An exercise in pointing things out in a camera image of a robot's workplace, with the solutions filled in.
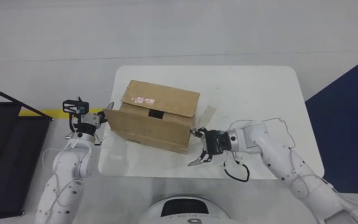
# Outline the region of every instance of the white table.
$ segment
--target white table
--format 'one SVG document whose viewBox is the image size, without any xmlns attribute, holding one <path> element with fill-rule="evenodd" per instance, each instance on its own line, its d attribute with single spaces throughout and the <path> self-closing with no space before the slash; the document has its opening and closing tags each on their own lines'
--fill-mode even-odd
<svg viewBox="0 0 358 224">
<path fill-rule="evenodd" d="M 296 141 L 295 152 L 323 176 L 324 168 L 309 121 L 296 73 L 278 66 L 123 66 L 118 69 L 111 101 L 119 109 L 130 80 L 156 83 L 200 93 L 196 120 L 208 105 L 217 108 L 207 129 L 227 130 L 240 119 L 265 120 L 281 117 L 288 122 Z M 278 120 L 267 122 L 270 136 L 292 145 L 285 126 Z M 123 141 L 105 126 L 98 169 L 108 176 L 162 178 L 228 178 L 222 164 L 226 153 L 208 164 L 187 167 L 201 153 L 200 140 L 190 138 L 188 155 Z M 261 162 L 260 155 L 241 154 L 251 179 L 275 179 Z M 232 175 L 244 178 L 243 167 L 228 166 Z"/>
</svg>

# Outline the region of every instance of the box flap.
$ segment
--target box flap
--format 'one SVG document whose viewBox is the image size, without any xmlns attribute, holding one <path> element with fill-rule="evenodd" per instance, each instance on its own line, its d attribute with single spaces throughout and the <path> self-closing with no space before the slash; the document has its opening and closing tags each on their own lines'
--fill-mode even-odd
<svg viewBox="0 0 358 224">
<path fill-rule="evenodd" d="M 123 94 L 122 102 L 192 117 L 198 98 L 198 92 L 131 80 Z"/>
</svg>

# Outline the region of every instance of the black frame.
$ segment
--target black frame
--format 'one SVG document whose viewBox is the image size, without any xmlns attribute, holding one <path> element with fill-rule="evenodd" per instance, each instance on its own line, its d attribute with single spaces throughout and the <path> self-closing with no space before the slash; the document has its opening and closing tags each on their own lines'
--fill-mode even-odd
<svg viewBox="0 0 358 224">
<path fill-rule="evenodd" d="M 23 216 L 23 205 L 54 118 L 0 92 L 0 218 Z M 21 108 L 39 116 L 19 116 Z"/>
</svg>

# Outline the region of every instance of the black cable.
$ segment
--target black cable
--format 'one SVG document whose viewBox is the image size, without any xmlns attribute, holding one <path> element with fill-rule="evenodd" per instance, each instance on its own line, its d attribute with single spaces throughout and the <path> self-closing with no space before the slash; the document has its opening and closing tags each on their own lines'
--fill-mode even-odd
<svg viewBox="0 0 358 224">
<path fill-rule="evenodd" d="M 232 178 L 234 180 L 237 180 L 237 181 L 240 181 L 240 182 L 248 182 L 248 179 L 250 177 L 250 171 L 249 171 L 248 167 L 245 164 L 242 164 L 242 166 L 245 167 L 246 172 L 247 172 L 246 180 L 242 180 L 242 179 L 236 178 L 234 176 L 231 176 L 231 174 L 229 174 L 229 172 L 227 172 L 227 170 L 226 170 L 226 161 L 224 162 L 224 171 L 230 178 Z"/>
</svg>

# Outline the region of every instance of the packing tape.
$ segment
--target packing tape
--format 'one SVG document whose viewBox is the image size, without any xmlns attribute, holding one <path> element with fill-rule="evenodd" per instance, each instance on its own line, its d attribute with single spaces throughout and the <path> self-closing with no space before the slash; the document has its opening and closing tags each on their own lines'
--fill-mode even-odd
<svg viewBox="0 0 358 224">
<path fill-rule="evenodd" d="M 207 106 L 205 111 L 203 112 L 203 114 L 201 115 L 199 120 L 197 121 L 195 127 L 197 127 L 197 128 L 206 127 L 209 124 L 211 118 L 213 117 L 215 111 L 216 111 L 216 108 L 214 108 L 212 106 Z"/>
</svg>

